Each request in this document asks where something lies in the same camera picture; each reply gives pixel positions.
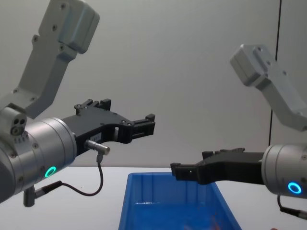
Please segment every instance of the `white wall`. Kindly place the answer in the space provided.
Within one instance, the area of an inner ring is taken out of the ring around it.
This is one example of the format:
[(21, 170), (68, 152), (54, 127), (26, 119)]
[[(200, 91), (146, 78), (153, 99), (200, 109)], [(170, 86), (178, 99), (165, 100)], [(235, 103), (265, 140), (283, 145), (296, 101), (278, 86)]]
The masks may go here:
[[(282, 3), (278, 63), (290, 76), (302, 98), (307, 102), (307, 1)], [(276, 116), (272, 123), (272, 144), (306, 143), (307, 132), (299, 132), (280, 124)]]
[[(153, 136), (107, 143), (108, 166), (169, 166), (197, 162), (204, 150), (267, 147), (270, 108), (261, 93), (242, 85), (229, 59), (243, 43), (266, 44), (275, 53), (278, 0), (88, 3), (101, 16), (90, 48), (70, 63), (40, 118), (70, 116), (88, 98), (112, 99), (112, 111), (131, 120), (156, 114)], [(0, 96), (17, 85), (47, 4), (1, 1)], [(95, 153), (75, 165), (95, 165)]]

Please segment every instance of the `blue container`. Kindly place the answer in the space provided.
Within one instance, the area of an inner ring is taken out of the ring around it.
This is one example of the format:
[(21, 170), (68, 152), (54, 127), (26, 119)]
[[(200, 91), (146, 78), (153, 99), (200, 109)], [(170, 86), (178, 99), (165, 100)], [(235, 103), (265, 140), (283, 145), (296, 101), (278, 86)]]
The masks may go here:
[(215, 183), (177, 181), (171, 173), (128, 176), (119, 230), (240, 230)]

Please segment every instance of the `white table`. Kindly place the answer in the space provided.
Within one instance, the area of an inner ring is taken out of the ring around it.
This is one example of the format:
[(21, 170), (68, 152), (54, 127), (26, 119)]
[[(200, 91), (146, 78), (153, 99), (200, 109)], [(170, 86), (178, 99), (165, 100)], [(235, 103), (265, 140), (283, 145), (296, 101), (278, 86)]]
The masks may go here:
[[(116, 230), (127, 175), (136, 172), (169, 172), (166, 168), (103, 168), (105, 183), (97, 196), (84, 197), (61, 187), (35, 201), (32, 208), (23, 207), (20, 193), (0, 204), (0, 230)], [(62, 180), (93, 192), (99, 185), (98, 169), (69, 167), (35, 187)], [(303, 230), (307, 221), (280, 213), (276, 196), (261, 185), (235, 182), (217, 183), (235, 218), (244, 230)], [(283, 198), (290, 207), (307, 210), (307, 201)]]

